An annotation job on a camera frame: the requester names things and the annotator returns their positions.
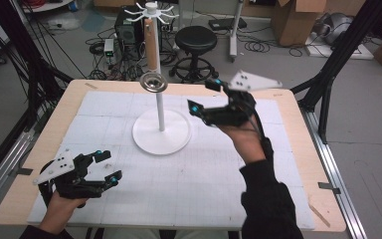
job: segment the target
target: black chair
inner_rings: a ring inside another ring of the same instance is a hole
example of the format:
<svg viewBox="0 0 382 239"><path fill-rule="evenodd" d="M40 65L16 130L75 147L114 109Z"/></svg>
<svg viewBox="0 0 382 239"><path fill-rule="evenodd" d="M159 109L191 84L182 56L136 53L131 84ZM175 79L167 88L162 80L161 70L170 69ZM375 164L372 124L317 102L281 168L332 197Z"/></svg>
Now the black chair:
<svg viewBox="0 0 382 239"><path fill-rule="evenodd" d="M185 27L176 34L175 43L187 56L191 54L191 57L178 61L169 71L170 77L178 76L181 83L204 81L210 76L215 79L219 77L219 73L208 61L199 58L216 47L217 37L211 30L201 26Z"/></svg>

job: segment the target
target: concrete floor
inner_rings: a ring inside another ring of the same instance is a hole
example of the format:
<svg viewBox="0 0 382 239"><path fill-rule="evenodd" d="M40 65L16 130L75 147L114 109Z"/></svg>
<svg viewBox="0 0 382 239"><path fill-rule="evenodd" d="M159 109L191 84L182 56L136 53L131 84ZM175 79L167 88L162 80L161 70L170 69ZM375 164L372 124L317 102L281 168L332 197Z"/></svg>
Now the concrete floor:
<svg viewBox="0 0 382 239"><path fill-rule="evenodd" d="M55 38L81 71L88 75L93 69L94 58L85 40L95 38L96 33L110 28L114 18L113 15L90 8L75 15L81 20L82 26L58 34ZM208 19L195 15L192 24L207 26ZM247 19L247 22L248 31L269 26L266 20ZM254 36L264 40L273 39L270 29L254 33ZM220 79L224 80L244 70L280 80L284 88L290 89L314 77L326 61L324 58L309 57L304 49L301 49L301 57L293 57L288 49L272 47L266 53L255 53L247 51L244 43L239 43L238 58L232 63L228 57L229 39L223 35L218 38L216 49L204 58L216 67ZM82 75L58 46L49 37L46 39L58 68L74 78L82 79ZM367 44L367 48L374 51L376 46ZM162 74L169 82L180 82L169 78L167 72L168 68L162 68ZM303 94L296 95L297 99L301 97ZM26 97L12 65L0 65L0 143L26 107ZM338 75L332 90L327 139L367 237L382 238L382 66L375 60L349 60ZM11 180L9 177L0 190L0 201ZM18 237L22 230L20 227L0 226L0 238ZM84 229L73 230L77 238L85 236ZM309 233L305 236L319 237ZM320 237L347 238L347 233L324 234Z"/></svg>

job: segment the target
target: human hand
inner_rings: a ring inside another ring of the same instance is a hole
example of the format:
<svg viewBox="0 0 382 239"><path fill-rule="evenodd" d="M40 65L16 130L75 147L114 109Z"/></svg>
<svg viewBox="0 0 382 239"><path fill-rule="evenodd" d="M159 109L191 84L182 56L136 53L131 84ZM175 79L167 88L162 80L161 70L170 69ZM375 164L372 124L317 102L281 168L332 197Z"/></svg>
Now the human hand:
<svg viewBox="0 0 382 239"><path fill-rule="evenodd" d="M87 198L69 199L61 197L59 192L55 191L39 228L59 235L66 227L74 210L78 206L85 204L87 200Z"/></svg>
<svg viewBox="0 0 382 239"><path fill-rule="evenodd" d="M218 128L232 140L245 164L266 159L257 129L249 120L240 126L218 125Z"/></svg>

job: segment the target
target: black sleeve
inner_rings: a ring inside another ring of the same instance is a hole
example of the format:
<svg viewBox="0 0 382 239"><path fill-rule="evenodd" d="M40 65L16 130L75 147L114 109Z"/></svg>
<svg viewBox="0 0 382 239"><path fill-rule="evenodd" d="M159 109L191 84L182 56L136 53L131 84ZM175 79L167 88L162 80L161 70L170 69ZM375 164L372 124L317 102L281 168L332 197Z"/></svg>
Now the black sleeve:
<svg viewBox="0 0 382 239"><path fill-rule="evenodd" d="M241 173L247 183L241 197L247 212L243 238L302 238L292 198L287 186L276 180L273 166L261 160L247 164Z"/></svg>
<svg viewBox="0 0 382 239"><path fill-rule="evenodd" d="M20 239L57 239L60 238L57 235L51 234L49 232L43 231L34 226L27 226Z"/></svg>

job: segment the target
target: person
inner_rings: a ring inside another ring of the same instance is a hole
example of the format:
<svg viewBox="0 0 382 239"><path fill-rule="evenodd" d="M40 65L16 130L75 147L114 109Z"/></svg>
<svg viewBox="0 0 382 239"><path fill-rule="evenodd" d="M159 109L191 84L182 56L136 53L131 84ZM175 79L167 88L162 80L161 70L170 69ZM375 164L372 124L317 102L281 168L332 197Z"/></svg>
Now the person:
<svg viewBox="0 0 382 239"><path fill-rule="evenodd" d="M232 140L245 163L240 169L247 184L247 190L243 192L241 199L247 213L242 237L302 238L296 225L295 207L287 186L277 181L273 163L266 160L259 134L250 121L238 127L219 126L219 129ZM58 238L64 232L74 210L86 201L63 198L56 191L39 227L28 226L20 239Z"/></svg>

